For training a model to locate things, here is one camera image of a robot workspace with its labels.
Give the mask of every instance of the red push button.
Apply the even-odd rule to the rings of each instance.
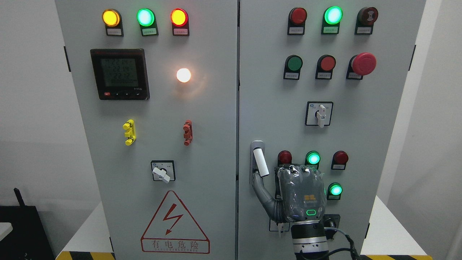
[[[278,154],[278,161],[281,162],[281,164],[292,163],[292,154],[287,150],[281,151]]]
[[[304,8],[296,7],[290,11],[289,19],[295,25],[302,25],[306,21],[307,15]]]
[[[348,162],[348,155],[344,151],[338,151],[334,154],[335,164],[346,164]]]
[[[378,11],[375,7],[364,7],[358,13],[358,20],[364,25],[373,25],[378,18]]]
[[[325,71],[330,71],[335,68],[335,59],[332,56],[326,56],[321,61],[321,68]]]
[[[374,71],[376,65],[377,60],[375,56],[372,53],[363,52],[353,59],[351,67],[356,74],[364,76]]]

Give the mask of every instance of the yellow indicator light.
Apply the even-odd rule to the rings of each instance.
[[[187,68],[181,68],[176,72],[176,78],[180,82],[186,83],[191,79],[191,72]]]
[[[180,8],[173,9],[170,20],[176,26],[183,26],[188,22],[188,13]]]
[[[103,22],[109,27],[118,26],[120,23],[120,14],[115,9],[106,9],[103,12]]]

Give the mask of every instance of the illuminated green light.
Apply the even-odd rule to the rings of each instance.
[[[306,156],[309,164],[317,164],[321,160],[318,152],[309,152]]]
[[[307,214],[308,216],[314,216],[314,215],[316,215],[316,210],[307,210],[307,211],[306,211],[306,214]]]
[[[155,19],[154,13],[147,8],[140,9],[136,17],[138,18],[138,22],[142,26],[151,26],[154,23]]]
[[[342,193],[343,189],[340,184],[334,184],[332,187],[330,187],[330,194],[334,196],[338,196]]]
[[[338,6],[329,7],[324,13],[324,20],[330,25],[336,25],[342,20],[343,12],[342,8]]]

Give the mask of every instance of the yellow connector block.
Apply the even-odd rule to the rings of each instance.
[[[125,140],[125,145],[132,145],[136,140],[135,121],[133,119],[129,119],[125,122],[125,124],[123,124],[122,128],[125,130],[124,136],[127,138],[127,140]]]

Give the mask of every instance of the green push button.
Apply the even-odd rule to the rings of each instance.
[[[287,62],[287,66],[291,71],[297,71],[301,69],[302,65],[303,65],[303,61],[298,56],[292,56]]]

